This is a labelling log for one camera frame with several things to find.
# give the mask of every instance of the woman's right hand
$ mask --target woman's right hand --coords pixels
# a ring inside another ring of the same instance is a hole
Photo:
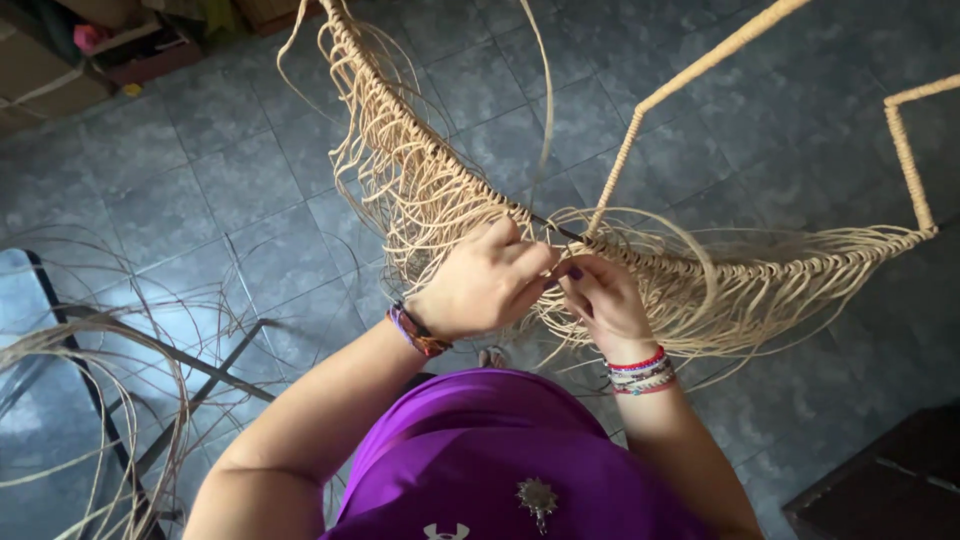
[[[626,268],[594,255],[563,261],[557,274],[566,309],[584,321],[593,342],[611,364],[632,364],[657,353],[636,281]]]

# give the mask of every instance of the hand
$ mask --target hand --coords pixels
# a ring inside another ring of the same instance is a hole
[[[565,260],[558,273],[566,309],[583,319],[593,342],[613,364],[632,364],[657,353],[647,311],[626,268],[593,255]]]
[[[504,216],[468,234],[406,307],[440,339],[493,331],[514,323],[557,285],[544,274],[559,260],[548,244],[522,241],[516,222]]]

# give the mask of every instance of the leather bracelet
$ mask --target leather bracelet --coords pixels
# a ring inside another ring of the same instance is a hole
[[[385,318],[394,323],[394,326],[407,340],[407,343],[427,358],[440,356],[453,347],[453,344],[449,341],[444,341],[431,335],[430,330],[407,311],[402,300],[397,300],[387,309]]]

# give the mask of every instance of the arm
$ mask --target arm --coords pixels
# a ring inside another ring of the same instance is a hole
[[[568,259],[562,266],[569,276],[561,280],[566,307],[583,319],[608,362],[632,364],[657,352],[636,282],[626,269],[594,256]],[[763,537],[733,468],[675,381],[659,392],[616,394],[615,399],[630,451],[653,465],[708,527],[731,540]]]
[[[454,340],[513,323],[537,301],[559,253],[524,242],[510,218],[468,235],[408,311]],[[322,487],[402,385],[426,362],[386,321],[311,369],[240,433],[213,465],[187,540],[317,538]]]

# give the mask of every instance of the woman's left hand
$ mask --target woman's left hand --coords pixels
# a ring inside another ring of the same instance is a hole
[[[516,222],[502,217],[481,225],[450,252],[437,275],[408,298],[407,310],[434,336],[453,341],[514,323],[543,291],[560,252],[524,241]]]

